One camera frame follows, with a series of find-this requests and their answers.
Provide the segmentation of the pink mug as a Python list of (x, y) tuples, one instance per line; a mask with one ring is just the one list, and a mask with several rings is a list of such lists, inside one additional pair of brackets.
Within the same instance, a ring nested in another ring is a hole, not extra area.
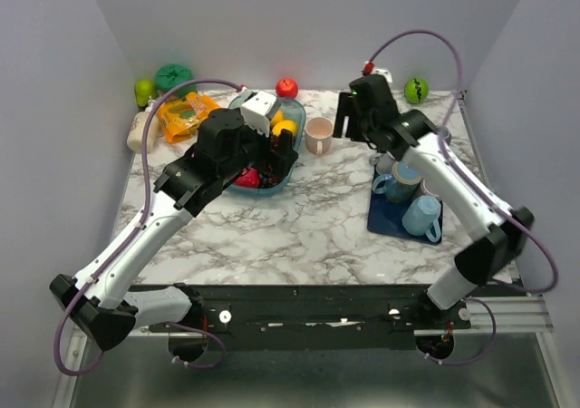
[(305, 147), (313, 155), (324, 155), (330, 150), (333, 139), (333, 123), (325, 117), (311, 118), (304, 127)]

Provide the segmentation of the blue butterfly mug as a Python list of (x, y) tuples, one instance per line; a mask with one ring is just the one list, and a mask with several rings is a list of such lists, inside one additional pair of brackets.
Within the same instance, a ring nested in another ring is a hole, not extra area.
[(372, 183), (372, 193), (383, 195), (388, 201), (403, 203), (411, 198), (421, 183), (420, 174), (407, 164), (395, 161), (391, 172), (377, 176)]

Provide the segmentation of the purple mug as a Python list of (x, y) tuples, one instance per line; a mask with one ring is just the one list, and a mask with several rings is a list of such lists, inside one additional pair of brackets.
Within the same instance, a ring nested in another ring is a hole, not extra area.
[(428, 180), (422, 179), (419, 186), (421, 196), (431, 196), (434, 199), (441, 200), (440, 193), (436, 191)]

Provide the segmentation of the light blue faceted mug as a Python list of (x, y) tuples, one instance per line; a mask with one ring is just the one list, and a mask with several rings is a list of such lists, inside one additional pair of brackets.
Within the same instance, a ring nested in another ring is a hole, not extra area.
[(401, 224), (412, 236), (425, 236), (435, 243), (441, 239), (439, 217), (441, 203), (432, 196), (422, 195), (416, 198), (404, 213)]

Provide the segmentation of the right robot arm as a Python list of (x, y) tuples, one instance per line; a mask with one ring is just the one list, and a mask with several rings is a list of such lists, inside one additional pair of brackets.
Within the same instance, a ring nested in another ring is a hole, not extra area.
[(364, 142), (416, 170), (472, 240), (417, 305), (423, 325), (435, 328), (447, 321), (452, 306), (521, 254), (534, 222), (530, 210), (513, 209), (486, 188), (423, 112), (400, 112), (384, 75), (364, 75), (340, 93), (333, 135)]

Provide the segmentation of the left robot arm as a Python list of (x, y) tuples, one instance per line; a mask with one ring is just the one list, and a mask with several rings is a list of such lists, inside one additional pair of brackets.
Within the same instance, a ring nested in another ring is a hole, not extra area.
[(156, 179), (140, 214), (75, 276), (57, 276), (50, 290), (72, 321), (102, 350), (119, 345), (142, 326), (173, 323), (194, 329), (201, 306), (187, 287), (132, 292), (135, 278), (164, 244), (218, 198), (245, 170), (288, 174), (297, 159), (294, 136), (265, 136), (239, 109), (216, 109), (197, 141)]

